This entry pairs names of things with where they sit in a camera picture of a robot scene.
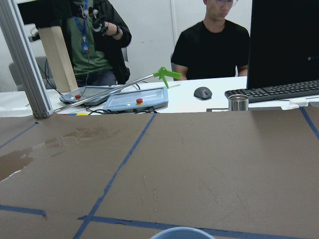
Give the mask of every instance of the black jacket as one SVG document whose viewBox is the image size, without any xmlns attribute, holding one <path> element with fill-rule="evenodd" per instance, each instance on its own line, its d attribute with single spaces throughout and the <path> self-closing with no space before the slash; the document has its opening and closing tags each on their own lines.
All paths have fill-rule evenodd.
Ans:
<svg viewBox="0 0 319 239">
<path fill-rule="evenodd" d="M 93 8 L 99 11 L 99 14 L 103 16 L 104 21 L 111 22 L 119 26 L 123 32 L 123 37 L 118 41 L 112 36 L 102 36 L 101 33 L 97 32 L 94 34 L 94 43 L 95 49 L 104 52 L 105 57 L 111 63 L 118 84 L 125 84 L 125 82 L 129 79 L 130 70 L 125 66 L 121 48 L 127 47 L 130 44 L 132 39 L 130 30 L 108 0 L 94 0 Z M 71 38 L 67 34 L 65 20 L 61 23 L 61 29 L 70 60 L 73 65 L 71 55 Z"/>
</svg>

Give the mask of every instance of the man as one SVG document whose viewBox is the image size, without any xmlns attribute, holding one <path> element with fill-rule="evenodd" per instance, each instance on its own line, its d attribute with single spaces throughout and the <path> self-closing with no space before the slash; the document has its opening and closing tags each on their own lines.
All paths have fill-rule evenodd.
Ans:
<svg viewBox="0 0 319 239">
<path fill-rule="evenodd" d="M 233 0 L 203 0 L 203 21 L 183 31 L 171 58 L 177 80 L 247 76 L 249 33 L 225 19 Z"/>
<path fill-rule="evenodd" d="M 130 71 L 121 48 L 132 39 L 129 28 L 108 0 L 70 0 L 74 17 L 62 22 L 79 87 L 124 84 Z"/>
</svg>

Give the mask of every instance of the blue lanyard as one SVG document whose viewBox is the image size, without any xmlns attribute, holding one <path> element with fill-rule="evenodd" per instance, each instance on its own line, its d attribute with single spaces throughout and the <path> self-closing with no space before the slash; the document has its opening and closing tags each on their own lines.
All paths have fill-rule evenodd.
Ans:
<svg viewBox="0 0 319 239">
<path fill-rule="evenodd" d="M 88 9 L 88 0 L 85 0 L 84 10 Z M 83 19 L 83 26 L 81 27 L 77 17 L 74 17 L 75 22 L 82 33 L 83 41 L 86 41 L 86 18 Z"/>
</svg>

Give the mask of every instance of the silver cup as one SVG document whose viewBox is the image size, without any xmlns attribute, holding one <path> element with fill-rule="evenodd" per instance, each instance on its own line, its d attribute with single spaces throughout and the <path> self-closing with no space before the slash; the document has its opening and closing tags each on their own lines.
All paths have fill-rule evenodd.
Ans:
<svg viewBox="0 0 319 239">
<path fill-rule="evenodd" d="M 229 111 L 247 111 L 248 97 L 246 95 L 232 95 L 228 97 Z"/>
</svg>

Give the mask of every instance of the cup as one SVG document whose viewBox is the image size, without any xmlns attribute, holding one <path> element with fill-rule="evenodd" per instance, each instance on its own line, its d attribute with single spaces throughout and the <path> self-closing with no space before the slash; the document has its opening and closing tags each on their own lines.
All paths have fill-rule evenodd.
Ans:
<svg viewBox="0 0 319 239">
<path fill-rule="evenodd" d="M 154 235 L 151 239 L 214 239 L 210 234 L 196 228 L 170 228 Z"/>
<path fill-rule="evenodd" d="M 232 95 L 228 97 L 229 111 L 247 111 L 248 97 L 246 95 Z"/>
</svg>

